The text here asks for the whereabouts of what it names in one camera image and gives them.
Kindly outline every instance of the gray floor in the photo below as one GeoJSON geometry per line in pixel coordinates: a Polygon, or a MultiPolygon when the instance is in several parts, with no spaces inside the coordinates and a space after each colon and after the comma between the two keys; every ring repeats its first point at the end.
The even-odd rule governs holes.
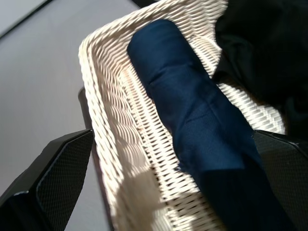
{"type": "MultiPolygon", "coordinates": [[[[84,129],[78,47],[136,8],[128,0],[54,0],[0,40],[0,194],[49,141],[84,129]]],[[[92,158],[66,230],[108,230],[92,158]]]]}

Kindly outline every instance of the fabric fold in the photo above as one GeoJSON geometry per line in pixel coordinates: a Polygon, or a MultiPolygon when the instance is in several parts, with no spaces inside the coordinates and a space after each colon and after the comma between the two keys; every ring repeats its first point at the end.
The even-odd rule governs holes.
{"type": "Polygon", "coordinates": [[[128,55],[180,164],[228,230],[295,230],[270,189],[252,128],[176,25],[150,23],[133,36],[128,55]]]}

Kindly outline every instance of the textured black surface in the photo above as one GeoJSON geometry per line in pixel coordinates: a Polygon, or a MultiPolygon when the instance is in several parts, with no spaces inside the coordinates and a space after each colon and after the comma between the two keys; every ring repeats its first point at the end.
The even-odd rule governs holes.
{"type": "Polygon", "coordinates": [[[55,231],[63,231],[81,192],[93,133],[67,143],[37,186],[37,199],[55,231]]]}
{"type": "Polygon", "coordinates": [[[274,194],[298,228],[308,231],[308,158],[299,142],[256,132],[255,142],[274,194]]]}

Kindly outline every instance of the dark blue textile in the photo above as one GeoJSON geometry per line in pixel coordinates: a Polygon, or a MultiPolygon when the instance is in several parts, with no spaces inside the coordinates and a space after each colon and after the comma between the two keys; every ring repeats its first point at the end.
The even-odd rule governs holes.
{"type": "Polygon", "coordinates": [[[150,23],[133,36],[128,55],[172,133],[181,166],[228,230],[295,230],[270,189],[253,130],[178,28],[168,20],[150,23]]]}

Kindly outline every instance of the black cloth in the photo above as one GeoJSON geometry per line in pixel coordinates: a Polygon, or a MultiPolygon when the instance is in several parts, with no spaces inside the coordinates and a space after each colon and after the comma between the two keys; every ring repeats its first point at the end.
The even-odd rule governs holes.
{"type": "Polygon", "coordinates": [[[215,31],[214,80],[232,77],[286,115],[289,135],[307,140],[308,1],[230,0],[215,31]]]}
{"type": "Polygon", "coordinates": [[[158,20],[138,31],[128,55],[172,133],[181,166],[229,231],[293,231],[274,196],[253,130],[209,78],[179,29],[158,20]]]}

